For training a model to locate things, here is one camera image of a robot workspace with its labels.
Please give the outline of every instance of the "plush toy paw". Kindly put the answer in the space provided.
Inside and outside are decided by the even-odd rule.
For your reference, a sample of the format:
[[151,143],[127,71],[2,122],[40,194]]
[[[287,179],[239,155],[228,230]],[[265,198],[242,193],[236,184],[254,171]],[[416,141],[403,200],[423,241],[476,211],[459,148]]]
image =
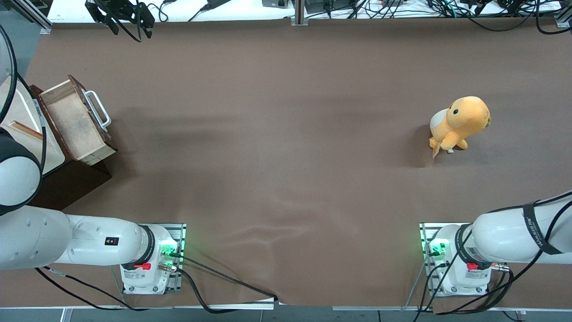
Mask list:
[[467,141],[465,141],[465,140],[459,141],[459,143],[457,143],[457,146],[460,147],[460,148],[463,149],[463,150],[465,150],[466,148],[468,148]]
[[435,140],[434,138],[430,138],[429,139],[429,146],[434,149],[437,146],[437,140]]

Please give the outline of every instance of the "white table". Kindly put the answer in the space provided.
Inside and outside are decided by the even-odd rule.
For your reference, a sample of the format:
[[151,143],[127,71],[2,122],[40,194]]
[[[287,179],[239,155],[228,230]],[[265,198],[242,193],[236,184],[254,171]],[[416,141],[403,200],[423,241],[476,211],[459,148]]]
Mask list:
[[[142,0],[147,5],[154,3],[159,6],[162,0]],[[176,2],[170,3],[163,7],[163,12],[169,16],[169,22],[181,22],[187,21],[192,17],[200,8],[206,4],[206,0],[177,0]],[[371,0],[371,9],[379,10],[382,8],[381,2],[379,0]],[[457,6],[465,7],[468,6],[457,2]],[[476,7],[472,6],[470,9],[474,12]],[[549,2],[541,5],[540,11],[547,12],[552,10],[560,9],[560,4],[558,2]],[[154,7],[150,9],[153,13],[155,20],[159,21],[158,10]],[[383,14],[391,10],[386,18],[391,16],[395,7],[389,9],[384,9],[376,18],[381,18]],[[501,12],[506,12],[501,7],[499,7],[496,2],[490,2],[482,11],[481,15],[494,15]],[[352,12],[351,9],[348,10],[338,10],[333,11],[332,18],[345,19]],[[288,8],[279,9],[272,7],[262,7],[261,0],[231,0],[230,2],[217,7],[210,11],[205,11],[199,14],[193,21],[229,21],[229,20],[270,20],[270,19],[282,19],[287,16],[294,15],[294,8],[290,3]],[[324,14],[313,15],[305,13],[305,17],[310,16],[310,18],[327,18],[328,16]],[[400,5],[397,12],[394,14],[396,18],[420,18],[420,17],[438,17],[438,13],[434,13],[433,9],[430,9],[427,1],[425,0],[409,0],[404,4]],[[92,17],[89,15],[87,9],[85,8],[84,1],[78,0],[54,0],[50,13],[47,16],[49,20],[53,23],[88,23],[94,22]],[[367,19],[369,16],[365,9],[360,9],[357,15],[358,18]]]

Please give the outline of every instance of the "black strap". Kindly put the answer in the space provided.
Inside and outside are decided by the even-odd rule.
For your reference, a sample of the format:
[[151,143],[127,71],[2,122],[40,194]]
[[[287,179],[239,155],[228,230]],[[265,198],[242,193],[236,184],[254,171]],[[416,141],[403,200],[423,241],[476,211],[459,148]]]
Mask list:
[[561,251],[551,244],[548,244],[546,239],[544,239],[544,235],[542,235],[540,227],[538,226],[538,221],[536,220],[536,215],[534,214],[534,202],[530,202],[522,206],[522,210],[522,216],[525,218],[526,228],[529,230],[530,236],[534,239],[538,248],[548,255],[562,254]]

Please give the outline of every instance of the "cable connector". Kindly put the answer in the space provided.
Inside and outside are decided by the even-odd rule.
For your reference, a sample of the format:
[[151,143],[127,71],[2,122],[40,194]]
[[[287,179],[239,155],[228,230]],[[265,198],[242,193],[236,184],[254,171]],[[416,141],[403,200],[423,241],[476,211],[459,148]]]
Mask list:
[[47,270],[49,270],[50,273],[54,273],[54,274],[56,274],[56,275],[60,275],[61,277],[66,277],[66,274],[60,272],[59,270],[55,270],[55,269],[53,269],[53,268],[51,268],[51,267],[47,267],[47,266],[44,267],[44,268],[47,269]]
[[157,265],[157,269],[158,270],[164,270],[166,272],[171,272],[174,273],[178,270],[178,267],[175,265],[163,265],[163,264],[159,264]]
[[503,273],[508,273],[510,272],[510,267],[506,266],[506,265],[501,265],[498,263],[492,263],[491,264],[491,269],[494,270],[498,270],[499,272],[503,272]]

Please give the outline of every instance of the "wooden drawer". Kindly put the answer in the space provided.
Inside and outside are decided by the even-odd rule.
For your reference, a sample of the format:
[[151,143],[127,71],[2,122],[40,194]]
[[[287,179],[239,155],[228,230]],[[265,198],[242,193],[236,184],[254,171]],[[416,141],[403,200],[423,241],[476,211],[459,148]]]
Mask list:
[[103,106],[92,101],[85,87],[73,76],[39,94],[52,121],[56,124],[72,159],[94,165],[117,149],[99,114]]

